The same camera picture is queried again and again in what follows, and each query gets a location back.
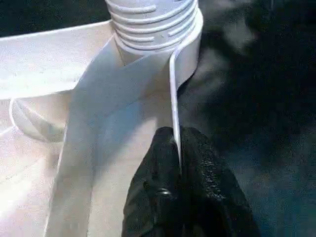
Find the black fabric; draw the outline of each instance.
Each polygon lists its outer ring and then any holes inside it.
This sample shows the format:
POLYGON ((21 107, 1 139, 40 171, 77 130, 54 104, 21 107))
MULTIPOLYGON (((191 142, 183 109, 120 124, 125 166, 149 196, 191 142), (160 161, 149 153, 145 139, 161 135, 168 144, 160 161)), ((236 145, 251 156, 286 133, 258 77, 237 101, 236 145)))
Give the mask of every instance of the black fabric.
POLYGON ((0 0, 0 37, 109 19, 104 0, 0 0))
POLYGON ((200 2, 205 28, 197 71, 179 90, 181 124, 225 157, 262 236, 315 236, 315 3, 200 2))
POLYGON ((122 237, 176 237, 182 227, 179 159, 171 128, 156 131, 124 207, 122 237))
POLYGON ((179 174, 172 129, 159 129, 135 176, 124 207, 123 237, 258 237, 251 209, 233 173, 207 137, 182 128, 179 174))

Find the white plastic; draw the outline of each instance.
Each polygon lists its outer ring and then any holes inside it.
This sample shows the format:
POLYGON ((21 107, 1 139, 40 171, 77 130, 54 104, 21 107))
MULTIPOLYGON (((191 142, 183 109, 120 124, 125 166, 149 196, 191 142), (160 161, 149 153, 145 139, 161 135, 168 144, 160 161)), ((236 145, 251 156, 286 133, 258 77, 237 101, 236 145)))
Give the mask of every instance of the white plastic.
MULTIPOLYGON (((155 130, 173 126, 181 147, 176 91, 197 66, 200 10, 193 25, 185 39, 158 51, 131 47, 108 28, 104 35, 111 36, 72 92, 58 164, 47 169, 49 156, 34 165, 31 160, 22 160, 14 178, 1 184, 6 195, 2 201, 7 206, 0 210, 1 236, 119 236, 130 180, 155 130), (20 194, 10 202, 8 197, 16 190, 20 194), (21 214, 23 210, 34 218, 33 224, 21 214)), ((50 116, 28 114, 23 109, 29 105, 26 102, 11 101, 11 121, 16 125, 11 129, 31 147, 47 147, 50 154, 50 149, 55 151, 61 143, 52 143, 54 136, 47 136, 50 130, 41 125, 56 128, 58 123, 48 119, 50 116)))
POLYGON ((161 50, 195 26, 198 0, 106 0, 119 39, 138 50, 161 50))
POLYGON ((0 38, 0 100, 72 90, 112 35, 107 21, 0 38))
POLYGON ((62 142, 68 119, 69 92, 11 99, 12 124, 27 136, 43 142, 62 142))

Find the curved white strip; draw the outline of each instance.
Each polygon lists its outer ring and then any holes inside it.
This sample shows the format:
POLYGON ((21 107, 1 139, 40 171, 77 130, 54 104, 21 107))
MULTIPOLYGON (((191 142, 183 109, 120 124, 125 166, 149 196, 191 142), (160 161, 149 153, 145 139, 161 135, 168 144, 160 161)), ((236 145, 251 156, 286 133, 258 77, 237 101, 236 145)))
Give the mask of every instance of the curved white strip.
POLYGON ((32 139, 47 143, 61 142, 63 140, 63 127, 48 122, 36 110, 25 105, 21 99, 11 99, 9 116, 11 123, 32 139))
POLYGON ((197 6, 198 6, 198 3, 196 2, 194 5, 192 5, 190 7, 190 9, 185 14, 183 14, 181 17, 177 18, 176 20, 174 20, 172 22, 169 22, 168 24, 165 24, 165 25, 162 25, 162 26, 157 26, 157 27, 151 27, 151 28, 147 28, 147 29, 139 29, 139 28, 127 27, 127 26, 124 26, 124 25, 122 25, 122 24, 120 24, 120 23, 118 23, 116 21, 113 21, 113 22, 120 30, 126 31, 128 33, 132 33, 132 34, 155 33, 155 32, 159 32, 159 31, 163 31, 163 30, 169 29, 169 28, 171 28, 171 27, 173 27, 175 25, 180 24, 182 21, 184 21, 184 19, 186 19, 189 15, 191 15, 192 12, 194 12, 194 10, 197 12, 197 10, 198 10, 197 6))
POLYGON ((178 87, 184 83, 194 72, 194 70, 197 67, 198 63, 198 45, 192 46, 194 42, 197 42, 198 36, 202 32, 202 25, 203 25, 203 17, 200 11, 198 11, 195 25, 197 26, 193 33, 188 36, 187 39, 185 39, 172 53, 170 56, 169 61, 169 80, 170 80, 170 94, 171 94, 171 107, 172 107, 172 124, 173 124, 173 136, 175 139, 175 142, 178 147, 178 155, 179 155, 179 164, 180 164, 180 173, 182 173, 182 160, 181 160, 181 134, 180 134, 180 122, 179 122, 179 113, 178 113, 178 98, 177 98, 177 90, 178 87), (195 51, 193 54, 196 55, 196 57, 191 58, 189 61, 182 62, 182 67, 186 68, 186 72, 184 74, 181 74, 180 77, 176 77, 176 71, 179 70, 179 68, 176 68, 176 60, 178 59, 180 53, 183 53, 184 50, 188 50, 185 52, 185 54, 189 54, 192 56, 192 52, 195 51), (187 69, 185 65, 190 65, 191 69, 187 69))
POLYGON ((192 24, 182 35, 180 35, 179 37, 175 38, 174 40, 168 41, 166 43, 162 43, 162 44, 156 44, 156 45, 136 45, 130 42, 127 42, 124 39, 120 39, 123 43, 125 43, 127 46, 131 47, 131 48, 135 48, 138 50, 158 50, 158 49, 162 49, 162 48, 166 48, 169 47, 173 44, 176 44, 178 42, 180 42, 181 40, 183 40, 195 27, 195 24, 192 24))
POLYGON ((133 42, 153 42, 155 40, 155 37, 133 37, 129 36, 122 31, 117 30, 117 33, 126 40, 133 41, 133 42))
POLYGON ((150 13, 156 11, 156 5, 145 6, 145 7, 125 7, 114 4, 111 1, 107 1, 107 4, 118 12, 121 13, 132 13, 132 14, 142 14, 142 13, 150 13))
POLYGON ((160 16, 152 17, 152 18, 146 18, 146 19, 125 18, 125 17, 121 17, 121 16, 119 16, 111 11, 109 11, 109 12, 112 16, 112 19, 120 20, 120 21, 122 21, 126 24, 129 24, 129 25, 145 25, 145 24, 152 24, 152 23, 156 23, 156 22, 171 18, 171 17, 179 14, 184 9, 186 9, 191 3, 193 3, 193 5, 195 5, 197 2, 198 2, 198 0, 187 0, 183 5, 174 9, 173 11, 170 11, 164 15, 160 15, 160 16))
POLYGON ((11 130, 14 129, 14 128, 15 128, 15 126, 13 125, 13 126, 11 126, 11 127, 6 128, 6 129, 3 130, 3 131, 1 131, 1 132, 0 132, 0 137, 3 136, 3 135, 5 135, 7 132, 11 131, 11 130))

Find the dark background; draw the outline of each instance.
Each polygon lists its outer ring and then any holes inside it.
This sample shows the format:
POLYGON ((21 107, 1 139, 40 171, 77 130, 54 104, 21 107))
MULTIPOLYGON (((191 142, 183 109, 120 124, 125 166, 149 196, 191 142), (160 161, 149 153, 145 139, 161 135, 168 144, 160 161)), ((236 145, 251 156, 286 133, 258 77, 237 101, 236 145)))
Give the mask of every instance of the dark background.
MULTIPOLYGON (((265 237, 316 236, 315 3, 200 0, 181 123, 211 138, 265 237)), ((0 0, 0 36, 109 19, 103 0, 0 0)))

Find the black glove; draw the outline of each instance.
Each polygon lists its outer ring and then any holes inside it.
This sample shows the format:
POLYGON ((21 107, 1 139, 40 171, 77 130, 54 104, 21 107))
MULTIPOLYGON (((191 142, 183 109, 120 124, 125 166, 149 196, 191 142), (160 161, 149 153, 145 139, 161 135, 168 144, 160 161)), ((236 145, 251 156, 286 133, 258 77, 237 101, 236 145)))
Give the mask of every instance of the black glove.
POLYGON ((171 128, 157 130, 134 175, 122 237, 259 236, 237 180, 208 138, 181 129, 182 169, 171 128))

